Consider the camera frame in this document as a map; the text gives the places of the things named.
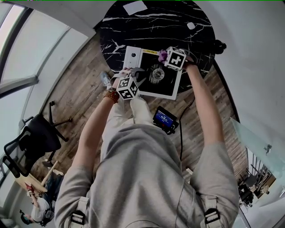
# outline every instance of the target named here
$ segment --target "backpack strap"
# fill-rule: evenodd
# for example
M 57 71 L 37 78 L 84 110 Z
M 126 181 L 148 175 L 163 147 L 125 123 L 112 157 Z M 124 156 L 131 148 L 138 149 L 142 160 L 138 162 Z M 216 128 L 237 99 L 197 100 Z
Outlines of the backpack strap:
M 89 199 L 87 197 L 80 197 L 76 211 L 74 211 L 71 216 L 65 220 L 64 228 L 88 227 L 87 221 L 85 220 L 88 200 Z
M 207 228 L 222 228 L 220 222 L 220 213 L 217 210 L 217 198 L 207 196 L 205 200 L 205 225 Z

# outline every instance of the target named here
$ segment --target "dark pants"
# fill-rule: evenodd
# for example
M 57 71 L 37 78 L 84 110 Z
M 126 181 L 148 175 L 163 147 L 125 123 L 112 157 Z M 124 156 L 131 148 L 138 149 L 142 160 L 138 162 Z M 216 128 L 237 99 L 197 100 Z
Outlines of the dark pants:
M 45 183 L 45 188 L 48 190 L 43 193 L 43 198 L 51 204 L 53 200 L 57 200 L 59 189 L 63 181 L 63 176 L 56 175 L 54 172 L 49 176 L 47 182 Z

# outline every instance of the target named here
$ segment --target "gray sleeve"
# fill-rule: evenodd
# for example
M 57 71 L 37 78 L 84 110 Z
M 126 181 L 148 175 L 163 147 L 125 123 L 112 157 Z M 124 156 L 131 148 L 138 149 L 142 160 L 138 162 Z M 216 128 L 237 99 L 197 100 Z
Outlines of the gray sleeve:
M 86 197 L 92 183 L 92 173 L 84 167 L 71 167 L 67 171 L 55 204 L 57 228 L 64 226 L 66 218 L 76 210 L 80 197 Z
M 208 145 L 203 149 L 200 160 L 193 171 L 190 184 L 201 194 L 217 197 L 223 227 L 232 227 L 239 208 L 239 194 L 232 162 L 223 142 Z

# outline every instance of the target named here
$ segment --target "white paper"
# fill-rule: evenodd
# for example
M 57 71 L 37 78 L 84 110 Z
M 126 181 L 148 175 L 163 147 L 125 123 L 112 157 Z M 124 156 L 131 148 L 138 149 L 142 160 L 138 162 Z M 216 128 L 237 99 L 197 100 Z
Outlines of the white paper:
M 135 1 L 135 2 L 129 3 L 127 5 L 124 5 L 124 8 L 129 15 L 132 15 L 136 12 L 140 12 L 140 11 L 147 9 L 143 1 Z

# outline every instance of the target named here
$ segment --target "black hair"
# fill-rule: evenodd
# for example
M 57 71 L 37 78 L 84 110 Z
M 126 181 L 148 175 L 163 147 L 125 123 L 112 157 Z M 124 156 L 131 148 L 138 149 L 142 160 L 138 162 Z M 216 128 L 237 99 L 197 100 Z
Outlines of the black hair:
M 21 213 L 21 219 L 23 223 L 25 223 L 26 225 L 29 225 L 32 223 L 32 221 L 25 216 L 22 210 L 20 210 L 20 213 Z

